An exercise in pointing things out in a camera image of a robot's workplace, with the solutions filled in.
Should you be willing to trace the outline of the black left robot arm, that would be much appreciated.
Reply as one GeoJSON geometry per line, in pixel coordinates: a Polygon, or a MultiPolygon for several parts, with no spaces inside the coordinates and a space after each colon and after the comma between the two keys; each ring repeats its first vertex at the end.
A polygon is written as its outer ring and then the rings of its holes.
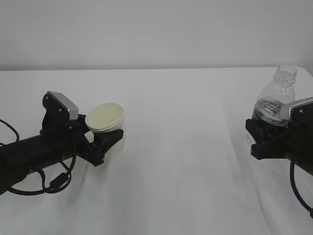
{"type": "Polygon", "coordinates": [[[105,154],[117,144],[124,135],[122,129],[106,133],[94,133],[93,142],[85,134],[89,131],[85,116],[77,120],[52,126],[46,118],[39,135],[0,147],[0,192],[11,192],[23,196],[35,196],[44,193],[55,194],[64,190],[71,182],[76,158],[80,157],[93,166],[104,163],[105,154]],[[45,185],[44,168],[61,164],[65,169],[48,186],[45,185]],[[42,188],[35,191],[23,191],[13,186],[22,182],[27,175],[39,173],[42,188]]]}

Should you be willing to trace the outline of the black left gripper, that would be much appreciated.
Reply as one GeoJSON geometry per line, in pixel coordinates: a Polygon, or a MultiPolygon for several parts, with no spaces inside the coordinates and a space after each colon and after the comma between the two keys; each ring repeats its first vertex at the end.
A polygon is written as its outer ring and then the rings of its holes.
{"type": "Polygon", "coordinates": [[[40,134],[58,152],[74,154],[93,166],[99,166],[104,163],[104,153],[123,139],[124,131],[118,129],[110,132],[95,132],[92,143],[85,136],[88,131],[86,115],[79,114],[77,120],[65,121],[58,120],[52,115],[45,115],[40,134]]]}

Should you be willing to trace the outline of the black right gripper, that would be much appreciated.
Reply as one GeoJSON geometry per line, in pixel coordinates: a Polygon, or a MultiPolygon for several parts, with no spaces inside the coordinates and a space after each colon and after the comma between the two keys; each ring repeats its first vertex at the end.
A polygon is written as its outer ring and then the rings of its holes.
{"type": "Polygon", "coordinates": [[[246,130],[256,142],[250,154],[258,160],[288,159],[308,174],[313,174],[313,118],[290,121],[285,126],[247,119],[246,130]]]}

